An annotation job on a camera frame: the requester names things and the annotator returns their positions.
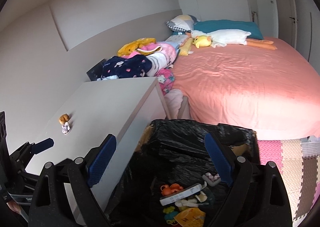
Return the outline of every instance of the white dresser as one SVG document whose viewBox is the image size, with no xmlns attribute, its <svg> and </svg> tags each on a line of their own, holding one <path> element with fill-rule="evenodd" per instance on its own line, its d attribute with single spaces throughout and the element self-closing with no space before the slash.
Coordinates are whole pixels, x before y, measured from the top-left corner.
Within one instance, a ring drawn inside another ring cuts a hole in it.
<svg viewBox="0 0 320 227">
<path fill-rule="evenodd" d="M 72 130 L 67 135 L 61 132 L 58 122 L 62 114 L 71 116 Z M 35 155 L 26 171 L 40 174 L 48 161 L 56 164 L 65 158 L 84 157 L 91 148 L 99 146 L 108 134 L 113 134 L 117 139 L 116 152 L 101 181 L 92 188 L 98 204 L 104 210 L 144 128 L 152 120 L 166 117 L 170 118 L 170 115 L 155 77 L 84 83 L 36 139 L 37 143 L 52 138 L 54 146 Z M 70 186 L 67 186 L 67 195 L 77 217 L 79 212 Z"/>
</svg>

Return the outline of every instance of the door handle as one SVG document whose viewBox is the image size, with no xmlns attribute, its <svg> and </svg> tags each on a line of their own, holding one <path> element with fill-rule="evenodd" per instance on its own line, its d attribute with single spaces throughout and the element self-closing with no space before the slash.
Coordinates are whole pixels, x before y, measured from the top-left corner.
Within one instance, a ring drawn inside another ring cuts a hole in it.
<svg viewBox="0 0 320 227">
<path fill-rule="evenodd" d="M 256 11 L 251 11 L 252 22 L 255 22 L 255 18 L 254 18 L 255 16 L 257 16 L 257 19 L 258 19 L 258 13 Z"/>
<path fill-rule="evenodd" d="M 289 17 L 290 19 L 293 19 L 293 23 L 296 23 L 296 18 L 294 17 Z"/>
</svg>

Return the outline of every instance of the pink blanket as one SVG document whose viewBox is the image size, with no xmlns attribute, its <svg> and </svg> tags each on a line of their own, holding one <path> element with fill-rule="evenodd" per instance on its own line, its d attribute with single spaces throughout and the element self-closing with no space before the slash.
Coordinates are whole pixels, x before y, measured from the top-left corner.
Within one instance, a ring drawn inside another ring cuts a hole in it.
<svg viewBox="0 0 320 227">
<path fill-rule="evenodd" d="M 195 120 L 250 128 L 260 140 L 320 136 L 320 76 L 287 43 L 269 39 L 277 50 L 193 46 L 177 59 L 173 88 L 189 98 Z"/>
</svg>

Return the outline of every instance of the teal pillow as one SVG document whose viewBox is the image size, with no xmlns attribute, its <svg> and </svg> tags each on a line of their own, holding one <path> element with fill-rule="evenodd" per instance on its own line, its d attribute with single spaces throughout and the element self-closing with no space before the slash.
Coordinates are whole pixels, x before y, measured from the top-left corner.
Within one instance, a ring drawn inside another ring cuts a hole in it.
<svg viewBox="0 0 320 227">
<path fill-rule="evenodd" d="M 251 21 L 233 21 L 233 20 L 207 20 L 198 21 L 193 26 L 194 30 L 202 31 L 203 33 L 209 33 L 216 30 L 226 30 L 226 29 L 238 29 L 251 32 L 248 38 L 263 40 L 261 31 L 259 30 L 256 23 Z"/>
<path fill-rule="evenodd" d="M 173 35 L 184 35 L 184 34 L 186 34 L 185 32 L 176 32 L 176 31 L 174 31 L 173 33 L 172 33 L 172 36 Z"/>
</svg>

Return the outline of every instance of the blue clamp pad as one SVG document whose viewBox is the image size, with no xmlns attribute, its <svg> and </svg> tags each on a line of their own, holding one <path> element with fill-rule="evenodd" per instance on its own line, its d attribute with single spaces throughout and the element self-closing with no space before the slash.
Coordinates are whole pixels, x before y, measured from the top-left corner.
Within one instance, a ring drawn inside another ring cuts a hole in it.
<svg viewBox="0 0 320 227">
<path fill-rule="evenodd" d="M 230 165 L 228 159 L 225 157 L 223 150 L 220 149 L 216 140 L 210 133 L 207 133 L 204 138 L 204 145 L 209 153 L 212 163 L 217 169 L 217 172 L 221 178 L 221 181 L 227 183 L 230 187 L 233 185 L 232 172 L 233 168 Z"/>
<path fill-rule="evenodd" d="M 39 154 L 41 153 L 42 151 L 45 151 L 47 149 L 50 149 L 51 147 L 53 147 L 54 145 L 54 141 L 53 139 L 46 139 L 46 140 L 43 140 L 37 144 L 34 144 L 32 145 L 31 147 L 31 153 L 33 154 Z"/>
<path fill-rule="evenodd" d="M 113 154 L 116 151 L 116 137 L 110 134 L 107 138 L 108 140 L 96 155 L 90 167 L 87 169 L 87 185 L 90 188 L 100 182 L 104 171 L 106 170 Z"/>
</svg>

